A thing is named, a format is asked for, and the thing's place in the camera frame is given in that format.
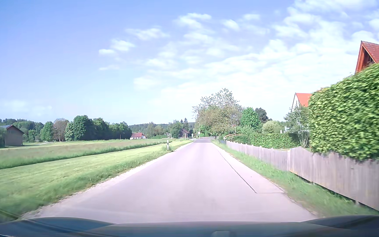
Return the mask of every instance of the green hedge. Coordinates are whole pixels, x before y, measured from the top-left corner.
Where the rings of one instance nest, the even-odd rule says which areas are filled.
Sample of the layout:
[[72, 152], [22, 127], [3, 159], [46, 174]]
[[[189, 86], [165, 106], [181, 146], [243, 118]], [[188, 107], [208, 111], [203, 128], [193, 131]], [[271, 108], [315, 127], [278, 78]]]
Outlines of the green hedge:
[[357, 159], [379, 159], [379, 63], [313, 93], [311, 147]]
[[167, 135], [156, 135], [156, 136], [150, 137], [150, 139], [162, 139], [162, 138], [167, 138]]
[[249, 137], [247, 135], [229, 136], [229, 138], [229, 141], [250, 145]]
[[296, 134], [291, 133], [254, 134], [251, 136], [251, 144], [264, 148], [293, 148], [300, 146], [296, 137]]

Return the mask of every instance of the car hood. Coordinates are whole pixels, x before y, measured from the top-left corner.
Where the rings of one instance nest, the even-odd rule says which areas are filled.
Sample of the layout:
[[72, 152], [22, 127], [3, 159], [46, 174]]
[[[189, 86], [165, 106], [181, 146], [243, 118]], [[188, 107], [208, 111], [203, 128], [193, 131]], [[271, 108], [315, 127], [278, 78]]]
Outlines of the car hood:
[[349, 215], [305, 222], [162, 222], [113, 224], [81, 218], [50, 217], [0, 224], [0, 236], [165, 237], [165, 236], [379, 236], [379, 216]]

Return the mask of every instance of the grass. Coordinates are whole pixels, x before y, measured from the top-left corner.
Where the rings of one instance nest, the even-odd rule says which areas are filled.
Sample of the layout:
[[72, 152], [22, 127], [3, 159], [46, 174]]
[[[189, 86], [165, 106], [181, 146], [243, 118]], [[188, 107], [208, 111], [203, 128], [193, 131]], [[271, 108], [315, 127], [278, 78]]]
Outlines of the grass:
[[352, 200], [335, 194], [319, 185], [310, 184], [289, 171], [277, 170], [270, 164], [262, 162], [253, 156], [232, 150], [217, 141], [213, 143], [230, 153], [233, 157], [258, 174], [282, 187], [290, 198], [320, 217], [338, 215], [379, 215], [378, 211], [370, 207], [356, 205]]
[[[176, 141], [173, 148], [190, 143]], [[56, 202], [167, 153], [164, 144], [0, 170], [0, 222]]]
[[85, 141], [3, 148], [0, 149], [0, 170], [28, 164], [141, 148], [165, 142], [156, 140]]

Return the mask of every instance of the wooden fence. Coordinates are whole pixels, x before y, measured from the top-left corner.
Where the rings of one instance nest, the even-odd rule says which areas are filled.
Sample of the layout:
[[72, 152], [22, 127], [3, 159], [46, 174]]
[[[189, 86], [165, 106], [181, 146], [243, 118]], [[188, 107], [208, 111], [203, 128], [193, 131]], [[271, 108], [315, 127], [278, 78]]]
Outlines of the wooden fence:
[[226, 145], [379, 211], [378, 161], [313, 154], [302, 147], [279, 151], [229, 141]]

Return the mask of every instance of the asphalt road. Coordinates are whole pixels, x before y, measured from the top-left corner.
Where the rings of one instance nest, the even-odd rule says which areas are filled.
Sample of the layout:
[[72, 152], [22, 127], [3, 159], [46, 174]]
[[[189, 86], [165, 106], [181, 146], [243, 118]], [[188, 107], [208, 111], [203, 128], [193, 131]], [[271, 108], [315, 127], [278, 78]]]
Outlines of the asphalt road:
[[306, 221], [316, 218], [209, 140], [198, 140], [33, 217], [111, 223]]

